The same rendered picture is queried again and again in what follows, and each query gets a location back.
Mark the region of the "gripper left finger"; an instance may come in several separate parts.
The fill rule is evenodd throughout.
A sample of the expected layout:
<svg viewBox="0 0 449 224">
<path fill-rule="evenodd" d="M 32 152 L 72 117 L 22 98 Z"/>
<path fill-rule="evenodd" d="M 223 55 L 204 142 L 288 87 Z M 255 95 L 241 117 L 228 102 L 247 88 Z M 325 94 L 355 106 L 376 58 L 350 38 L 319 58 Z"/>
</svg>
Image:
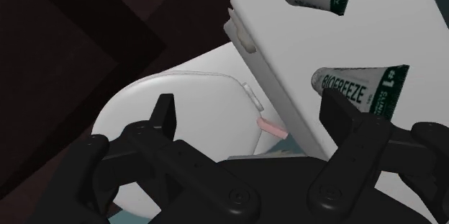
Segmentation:
<svg viewBox="0 0 449 224">
<path fill-rule="evenodd" d="M 145 182 L 161 208 L 148 224 L 255 224 L 258 193 L 183 140 L 175 140 L 172 94 L 159 96 L 149 120 L 109 141 L 90 135 L 66 153 L 27 224 L 110 224 L 120 186 Z"/>
</svg>

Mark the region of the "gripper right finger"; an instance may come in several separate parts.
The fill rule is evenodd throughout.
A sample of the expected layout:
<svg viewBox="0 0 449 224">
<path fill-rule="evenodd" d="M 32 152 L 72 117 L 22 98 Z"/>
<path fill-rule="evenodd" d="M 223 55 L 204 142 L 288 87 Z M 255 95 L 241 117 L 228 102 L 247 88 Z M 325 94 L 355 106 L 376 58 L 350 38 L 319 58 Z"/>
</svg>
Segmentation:
<svg viewBox="0 0 449 224">
<path fill-rule="evenodd" d="M 432 224 L 375 188 L 380 171 L 398 174 L 437 224 L 449 224 L 449 127 L 417 122 L 406 131 L 332 89 L 319 120 L 339 146 L 308 188 L 308 224 Z"/>
</svg>

